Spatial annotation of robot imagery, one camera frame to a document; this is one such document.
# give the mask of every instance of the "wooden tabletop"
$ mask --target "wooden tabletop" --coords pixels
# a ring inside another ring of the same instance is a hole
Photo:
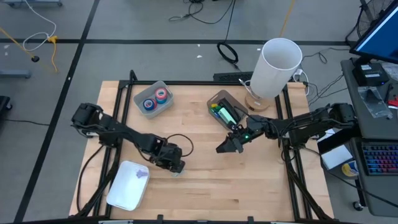
[[[308,113],[308,103],[301,83],[289,83],[289,96],[293,115]],[[118,82],[103,82],[97,104],[107,114],[113,113]],[[134,85],[132,95],[140,93],[147,85]],[[216,147],[224,141],[227,130],[208,113],[206,102],[220,90],[226,90],[244,105],[246,90],[242,86],[185,86],[170,85],[174,105],[153,119],[139,112],[131,97],[127,125],[141,133],[154,133],[162,137],[185,134],[195,145],[194,152],[183,157],[186,162],[182,175],[172,173],[144,161],[134,145],[123,141],[122,161],[133,161],[150,170],[150,180],[138,209],[129,212],[113,207],[111,218],[154,220],[163,214],[165,220],[225,220],[243,221],[253,216],[256,221],[292,221],[292,204],[285,165],[280,158],[276,140],[257,138],[244,145],[244,152],[217,154]],[[126,91],[123,93],[121,117]],[[283,95],[281,104],[286,118]],[[277,118],[275,104],[260,114]],[[183,153],[190,143],[183,137],[173,137],[169,142],[178,144]],[[98,138],[89,139],[82,165],[99,148]],[[318,150],[315,141],[307,147]],[[81,183],[82,207],[98,186],[104,150],[87,166]],[[325,176],[318,155],[301,151],[307,189],[325,213],[333,216]],[[106,205],[105,190],[101,212]],[[304,218],[302,197],[297,189],[300,214]],[[76,214],[76,193],[70,214]]]

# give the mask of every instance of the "white cylinder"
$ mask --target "white cylinder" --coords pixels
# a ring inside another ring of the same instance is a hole
[[[269,40],[250,80],[251,90],[261,98],[273,98],[282,91],[302,60],[300,47],[285,38]]]

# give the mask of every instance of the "tape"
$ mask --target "tape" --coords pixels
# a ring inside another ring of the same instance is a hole
[[[143,102],[144,108],[145,110],[153,110],[156,107],[156,101],[154,101],[153,99],[146,99]]]
[[[167,90],[165,88],[158,88],[155,91],[155,97],[159,100],[164,100],[167,98]]]
[[[167,101],[167,98],[164,98],[163,100],[160,100],[159,98],[156,98],[156,102],[157,102],[158,104],[166,103],[166,101]]]

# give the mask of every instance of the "monitor screen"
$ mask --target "monitor screen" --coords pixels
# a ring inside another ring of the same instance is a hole
[[[398,63],[398,1],[394,1],[383,18],[371,27],[353,53]]]

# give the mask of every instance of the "chair wheel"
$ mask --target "chair wheel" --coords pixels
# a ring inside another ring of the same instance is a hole
[[[353,207],[355,210],[357,210],[359,212],[363,210],[363,206],[361,205],[360,202],[353,202]]]

